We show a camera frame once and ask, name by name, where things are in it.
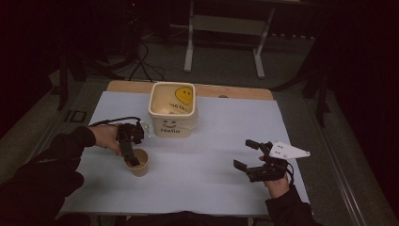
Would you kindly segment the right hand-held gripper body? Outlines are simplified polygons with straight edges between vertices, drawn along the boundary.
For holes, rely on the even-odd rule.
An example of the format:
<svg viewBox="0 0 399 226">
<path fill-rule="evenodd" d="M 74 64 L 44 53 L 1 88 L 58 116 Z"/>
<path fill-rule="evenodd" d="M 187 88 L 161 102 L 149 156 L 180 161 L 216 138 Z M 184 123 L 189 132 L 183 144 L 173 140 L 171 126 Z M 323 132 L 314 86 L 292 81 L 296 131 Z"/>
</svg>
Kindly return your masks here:
<svg viewBox="0 0 399 226">
<path fill-rule="evenodd" d="M 288 170 L 288 167 L 291 166 L 288 160 L 311 155 L 308 151 L 280 141 L 260 143 L 258 150 L 263 153 L 264 164 L 261 167 L 247 168 L 246 175 L 251 183 L 275 181 L 283 178 L 286 173 L 294 177 L 294 171 Z"/>
</svg>

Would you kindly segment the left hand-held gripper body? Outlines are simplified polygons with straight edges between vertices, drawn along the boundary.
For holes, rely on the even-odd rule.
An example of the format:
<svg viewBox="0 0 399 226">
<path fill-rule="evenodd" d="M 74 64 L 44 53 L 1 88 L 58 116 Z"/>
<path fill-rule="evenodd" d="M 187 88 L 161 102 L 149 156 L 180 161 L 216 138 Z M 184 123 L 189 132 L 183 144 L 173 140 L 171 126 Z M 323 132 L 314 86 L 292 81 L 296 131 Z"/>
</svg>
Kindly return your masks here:
<svg viewBox="0 0 399 226">
<path fill-rule="evenodd" d="M 150 137 L 151 127 L 142 121 L 135 124 L 122 123 L 118 125 L 117 141 L 119 143 L 140 144 L 145 137 Z"/>
</svg>

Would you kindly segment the brown paper cup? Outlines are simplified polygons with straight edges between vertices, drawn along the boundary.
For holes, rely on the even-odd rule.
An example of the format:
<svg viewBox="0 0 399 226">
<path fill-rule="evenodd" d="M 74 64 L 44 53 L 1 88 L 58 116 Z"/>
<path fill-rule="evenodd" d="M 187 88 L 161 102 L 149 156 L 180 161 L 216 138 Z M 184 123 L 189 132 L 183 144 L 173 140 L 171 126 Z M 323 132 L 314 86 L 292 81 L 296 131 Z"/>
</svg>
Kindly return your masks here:
<svg viewBox="0 0 399 226">
<path fill-rule="evenodd" d="M 129 161 L 126 161 L 125 164 L 127 168 L 133 173 L 136 177 L 142 177 L 146 175 L 149 171 L 149 156 L 146 151 L 142 149 L 133 149 L 133 153 L 135 157 L 139 161 L 139 165 L 133 166 Z"/>
</svg>

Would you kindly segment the person's right hand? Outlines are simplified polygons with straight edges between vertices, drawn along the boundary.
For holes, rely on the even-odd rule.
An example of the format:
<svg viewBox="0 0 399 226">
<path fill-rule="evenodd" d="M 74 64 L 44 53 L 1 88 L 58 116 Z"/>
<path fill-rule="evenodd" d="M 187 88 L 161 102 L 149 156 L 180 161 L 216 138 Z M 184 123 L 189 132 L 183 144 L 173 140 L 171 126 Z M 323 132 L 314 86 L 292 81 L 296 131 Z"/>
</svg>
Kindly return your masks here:
<svg viewBox="0 0 399 226">
<path fill-rule="evenodd" d="M 272 199 L 276 199 L 284 195 L 290 189 L 289 182 L 286 177 L 283 177 L 275 181 L 265 181 L 264 185 L 267 187 L 270 197 Z"/>
</svg>

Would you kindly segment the person's left hand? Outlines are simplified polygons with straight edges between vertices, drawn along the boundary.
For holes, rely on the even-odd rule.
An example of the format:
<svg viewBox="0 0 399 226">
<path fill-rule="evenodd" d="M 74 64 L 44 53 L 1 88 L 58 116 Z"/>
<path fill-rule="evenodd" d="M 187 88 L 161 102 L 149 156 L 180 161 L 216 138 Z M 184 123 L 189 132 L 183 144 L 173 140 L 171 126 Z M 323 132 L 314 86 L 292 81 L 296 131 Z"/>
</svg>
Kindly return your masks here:
<svg viewBox="0 0 399 226">
<path fill-rule="evenodd" d="M 95 145 L 110 149 L 117 155 L 121 155 L 120 145 L 117 142 L 118 127 L 116 125 L 90 126 L 89 130 L 95 136 Z"/>
</svg>

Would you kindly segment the pale blue table mat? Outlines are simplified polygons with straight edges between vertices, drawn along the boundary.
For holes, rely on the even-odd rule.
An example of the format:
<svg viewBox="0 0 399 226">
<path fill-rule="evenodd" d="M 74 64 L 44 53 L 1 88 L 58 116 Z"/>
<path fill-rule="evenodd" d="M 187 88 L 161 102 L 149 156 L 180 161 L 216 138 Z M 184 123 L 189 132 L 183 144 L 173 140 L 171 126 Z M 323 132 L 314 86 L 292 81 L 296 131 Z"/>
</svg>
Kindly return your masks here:
<svg viewBox="0 0 399 226">
<path fill-rule="evenodd" d="M 85 182 L 65 201 L 63 212 L 266 215 L 264 185 L 251 183 L 232 163 L 260 165 L 262 153 L 247 147 L 248 139 L 288 142 L 278 103 L 200 97 L 198 106 L 198 125 L 189 137 L 145 137 L 140 147 L 150 160 L 142 177 L 111 151 L 85 149 L 78 168 Z"/>
</svg>

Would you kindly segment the cream smiley-face bin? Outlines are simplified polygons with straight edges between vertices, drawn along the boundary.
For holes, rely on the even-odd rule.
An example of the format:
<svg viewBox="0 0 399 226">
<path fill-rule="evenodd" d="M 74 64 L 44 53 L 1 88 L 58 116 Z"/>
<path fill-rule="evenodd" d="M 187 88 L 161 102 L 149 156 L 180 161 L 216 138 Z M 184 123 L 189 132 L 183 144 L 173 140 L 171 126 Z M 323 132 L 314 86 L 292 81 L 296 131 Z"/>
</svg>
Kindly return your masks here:
<svg viewBox="0 0 399 226">
<path fill-rule="evenodd" d="M 155 83 L 148 112 L 157 136 L 189 137 L 198 120 L 195 86 L 178 82 Z"/>
</svg>

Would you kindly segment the dark floor socket plate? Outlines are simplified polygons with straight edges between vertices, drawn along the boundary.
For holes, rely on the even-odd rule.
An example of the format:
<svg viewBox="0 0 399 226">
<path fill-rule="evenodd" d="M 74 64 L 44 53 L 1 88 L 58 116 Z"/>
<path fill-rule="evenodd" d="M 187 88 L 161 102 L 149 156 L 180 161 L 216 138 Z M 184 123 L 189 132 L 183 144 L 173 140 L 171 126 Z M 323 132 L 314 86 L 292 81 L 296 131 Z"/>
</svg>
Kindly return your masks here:
<svg viewBox="0 0 399 226">
<path fill-rule="evenodd" d="M 69 110 L 64 122 L 83 122 L 86 119 L 87 113 L 80 110 Z"/>
</svg>

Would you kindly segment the black metal stand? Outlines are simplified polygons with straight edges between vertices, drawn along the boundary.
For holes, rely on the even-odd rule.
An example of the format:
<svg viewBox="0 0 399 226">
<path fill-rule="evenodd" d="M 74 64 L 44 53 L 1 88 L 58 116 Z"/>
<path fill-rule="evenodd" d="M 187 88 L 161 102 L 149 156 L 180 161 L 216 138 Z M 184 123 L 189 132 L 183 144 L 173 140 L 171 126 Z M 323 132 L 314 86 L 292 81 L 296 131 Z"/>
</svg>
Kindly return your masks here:
<svg viewBox="0 0 399 226">
<path fill-rule="evenodd" d="M 85 81 L 87 78 L 83 57 L 79 52 L 70 51 L 60 55 L 59 58 L 59 103 L 58 110 L 62 110 L 68 101 L 69 83 L 68 72 L 76 81 Z"/>
<path fill-rule="evenodd" d="M 306 75 L 306 85 L 302 90 L 303 97 L 306 99 L 312 98 L 315 94 L 318 94 L 317 108 L 316 108 L 316 119 L 319 125 L 324 128 L 324 115 L 327 110 L 326 98 L 327 98 L 327 81 L 328 74 L 322 71 L 310 71 Z"/>
</svg>

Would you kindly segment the white metal stand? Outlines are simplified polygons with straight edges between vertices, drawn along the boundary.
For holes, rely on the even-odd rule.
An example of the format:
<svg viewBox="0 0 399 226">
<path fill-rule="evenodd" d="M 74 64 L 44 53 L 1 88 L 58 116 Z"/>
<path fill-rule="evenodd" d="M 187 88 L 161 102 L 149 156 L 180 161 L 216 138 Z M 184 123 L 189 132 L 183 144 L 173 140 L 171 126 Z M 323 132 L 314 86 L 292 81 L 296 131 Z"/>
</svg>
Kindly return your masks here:
<svg viewBox="0 0 399 226">
<path fill-rule="evenodd" d="M 190 73 L 192 70 L 194 53 L 194 31 L 212 31 L 258 36 L 260 38 L 260 42 L 258 46 L 252 50 L 252 54 L 257 76 L 259 79 L 264 79 L 265 74 L 263 70 L 262 51 L 275 11 L 275 8 L 271 8 L 267 14 L 267 18 L 265 21 L 201 15 L 195 13 L 194 0 L 190 0 L 188 43 L 185 54 L 184 71 L 186 73 Z"/>
</svg>

